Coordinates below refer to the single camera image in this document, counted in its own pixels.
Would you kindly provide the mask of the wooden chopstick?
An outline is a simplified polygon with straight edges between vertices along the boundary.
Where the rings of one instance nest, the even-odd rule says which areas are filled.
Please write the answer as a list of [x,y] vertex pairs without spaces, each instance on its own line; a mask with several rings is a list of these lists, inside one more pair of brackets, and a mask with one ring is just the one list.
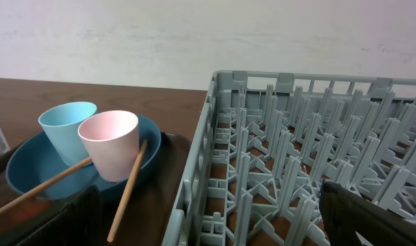
[[6,204],[5,206],[0,208],[0,216],[12,208],[18,206],[19,204],[23,203],[24,201],[35,197],[39,193],[43,192],[45,189],[51,187],[55,183],[59,182],[60,180],[64,179],[65,177],[69,176],[70,174],[78,171],[82,167],[89,165],[92,162],[92,159],[90,157],[87,157],[86,159],[82,160],[81,162],[69,167],[68,169],[65,169],[61,173],[59,173],[56,176],[53,176],[52,178],[48,179],[47,181],[43,182],[42,184],[39,184],[32,190],[24,193],[20,197],[16,198],[15,200],[11,201],[10,203]]
[[133,168],[130,172],[130,176],[128,177],[128,180],[126,182],[126,186],[124,188],[124,192],[122,194],[122,197],[120,199],[120,203],[118,205],[118,208],[116,210],[114,219],[113,219],[113,223],[111,224],[111,228],[109,230],[108,236],[107,236],[107,241],[109,243],[112,243],[115,240],[115,236],[117,234],[118,228],[121,224],[122,218],[124,216],[124,212],[126,210],[128,201],[130,199],[131,193],[133,191],[134,185],[136,183],[136,179],[142,164],[142,160],[144,158],[145,152],[147,150],[148,147],[148,141],[144,140],[140,151],[137,155],[137,158],[135,160],[135,163],[133,165]]

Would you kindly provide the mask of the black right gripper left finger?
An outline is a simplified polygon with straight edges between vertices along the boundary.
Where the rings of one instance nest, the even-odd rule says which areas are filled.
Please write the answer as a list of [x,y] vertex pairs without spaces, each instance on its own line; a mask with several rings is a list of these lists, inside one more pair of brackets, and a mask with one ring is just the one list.
[[14,245],[101,245],[102,202],[90,186],[58,201],[15,232]]

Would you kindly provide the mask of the pink cup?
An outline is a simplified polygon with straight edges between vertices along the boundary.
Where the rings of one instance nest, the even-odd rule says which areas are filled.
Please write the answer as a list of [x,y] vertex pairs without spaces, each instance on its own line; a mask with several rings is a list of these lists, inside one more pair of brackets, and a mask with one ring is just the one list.
[[139,153],[139,118],[129,111],[104,111],[86,119],[78,134],[100,176],[127,179]]

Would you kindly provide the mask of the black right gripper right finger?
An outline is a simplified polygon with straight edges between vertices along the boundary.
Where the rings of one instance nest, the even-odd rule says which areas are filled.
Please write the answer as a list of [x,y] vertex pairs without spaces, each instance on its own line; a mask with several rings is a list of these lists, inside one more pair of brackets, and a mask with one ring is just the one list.
[[320,214],[331,245],[416,245],[413,225],[334,182],[320,188]]

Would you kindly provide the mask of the dark blue plate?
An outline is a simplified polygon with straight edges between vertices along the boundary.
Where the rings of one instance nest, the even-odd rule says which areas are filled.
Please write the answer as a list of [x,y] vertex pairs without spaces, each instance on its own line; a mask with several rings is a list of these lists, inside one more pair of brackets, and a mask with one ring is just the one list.
[[[162,144],[162,132],[150,118],[139,114],[140,141],[148,140],[135,186],[145,184],[158,167],[156,156]],[[45,133],[41,132],[23,143],[8,161],[5,177],[8,184],[19,194],[24,194],[42,182],[68,169]],[[108,182],[101,178],[93,164],[57,182],[39,194],[45,200],[64,199],[89,186],[97,186],[104,203],[118,200],[123,193],[125,181]]]

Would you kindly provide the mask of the light blue cup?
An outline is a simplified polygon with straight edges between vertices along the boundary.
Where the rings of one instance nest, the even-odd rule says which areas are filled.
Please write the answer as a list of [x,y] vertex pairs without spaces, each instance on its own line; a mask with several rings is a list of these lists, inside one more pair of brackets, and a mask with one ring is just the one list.
[[96,112],[94,103],[77,101],[57,105],[38,118],[40,126],[66,165],[73,166],[88,157],[78,127]]

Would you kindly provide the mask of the grey dishwasher rack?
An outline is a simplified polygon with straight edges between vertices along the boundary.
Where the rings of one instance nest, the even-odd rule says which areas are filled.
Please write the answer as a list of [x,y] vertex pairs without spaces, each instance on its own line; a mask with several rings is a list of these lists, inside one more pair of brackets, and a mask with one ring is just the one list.
[[416,226],[416,79],[212,75],[164,245],[329,245],[335,182]]

